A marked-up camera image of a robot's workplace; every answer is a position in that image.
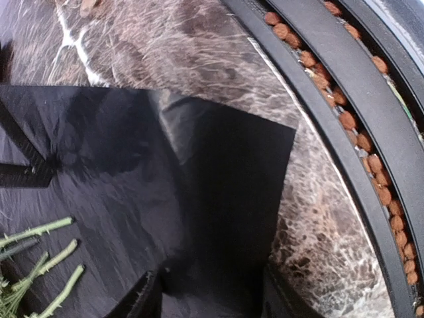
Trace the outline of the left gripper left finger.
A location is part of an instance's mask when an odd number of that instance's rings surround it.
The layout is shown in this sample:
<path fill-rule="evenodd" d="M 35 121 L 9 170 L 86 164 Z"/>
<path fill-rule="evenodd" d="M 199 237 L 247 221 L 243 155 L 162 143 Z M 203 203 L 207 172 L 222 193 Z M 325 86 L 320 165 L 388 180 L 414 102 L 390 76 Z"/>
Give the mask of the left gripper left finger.
<path fill-rule="evenodd" d="M 147 271 L 105 318 L 160 318 L 162 285 L 157 271 Z"/>

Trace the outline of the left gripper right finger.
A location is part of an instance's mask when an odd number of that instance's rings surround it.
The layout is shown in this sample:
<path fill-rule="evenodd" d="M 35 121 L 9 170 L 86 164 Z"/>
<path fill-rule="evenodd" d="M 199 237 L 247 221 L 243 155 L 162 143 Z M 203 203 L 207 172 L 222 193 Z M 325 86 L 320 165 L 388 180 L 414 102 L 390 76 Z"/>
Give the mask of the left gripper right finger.
<path fill-rule="evenodd" d="M 265 318 L 322 318 L 289 285 L 277 267 L 268 264 L 264 269 L 262 314 Z"/>

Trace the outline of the black wrapping paper sheet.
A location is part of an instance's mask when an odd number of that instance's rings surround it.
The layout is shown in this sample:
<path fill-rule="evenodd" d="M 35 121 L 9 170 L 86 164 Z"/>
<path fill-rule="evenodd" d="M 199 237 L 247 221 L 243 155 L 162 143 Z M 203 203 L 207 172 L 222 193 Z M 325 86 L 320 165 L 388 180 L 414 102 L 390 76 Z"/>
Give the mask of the black wrapping paper sheet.
<path fill-rule="evenodd" d="M 152 272 L 163 317 L 259 317 L 295 129 L 169 91 L 1 86 L 1 105 L 53 169 L 1 189 L 1 232 L 73 217 L 3 265 L 75 252 L 23 299 L 40 313 L 82 264 L 57 317 L 125 317 Z"/>

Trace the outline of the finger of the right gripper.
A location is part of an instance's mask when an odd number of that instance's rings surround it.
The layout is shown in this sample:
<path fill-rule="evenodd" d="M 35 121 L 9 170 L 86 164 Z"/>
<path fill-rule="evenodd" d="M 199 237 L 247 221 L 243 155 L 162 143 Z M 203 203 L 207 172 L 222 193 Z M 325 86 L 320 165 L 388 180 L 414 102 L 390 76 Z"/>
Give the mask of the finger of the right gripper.
<path fill-rule="evenodd" d="M 46 121 L 34 105 L 1 100 L 1 187 L 46 188 L 56 167 Z"/>

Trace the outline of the white pink flower bunch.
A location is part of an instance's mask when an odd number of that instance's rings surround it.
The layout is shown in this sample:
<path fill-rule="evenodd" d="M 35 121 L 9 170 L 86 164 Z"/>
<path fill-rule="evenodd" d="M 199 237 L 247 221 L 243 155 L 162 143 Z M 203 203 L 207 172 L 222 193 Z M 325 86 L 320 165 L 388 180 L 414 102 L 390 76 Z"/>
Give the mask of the white pink flower bunch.
<path fill-rule="evenodd" d="M 39 237 L 51 231 L 66 227 L 74 222 L 72 217 L 58 219 L 51 223 L 28 228 L 25 231 L 13 235 L 3 235 L 1 237 L 1 261 L 5 261 L 12 256 L 29 249 L 39 242 Z M 68 246 L 61 250 L 54 257 L 50 257 L 48 252 L 44 252 L 38 262 L 32 267 L 30 273 L 18 282 L 11 284 L 10 281 L 1 276 L 1 316 L 18 317 L 21 301 L 32 286 L 35 279 L 48 273 L 53 267 L 59 265 L 69 257 L 78 247 L 78 240 L 72 239 Z M 55 311 L 61 308 L 63 302 L 68 298 L 80 276 L 84 273 L 85 267 L 80 264 L 73 271 L 62 291 L 51 301 L 41 313 L 31 313 L 30 317 L 46 318 L 53 317 Z"/>

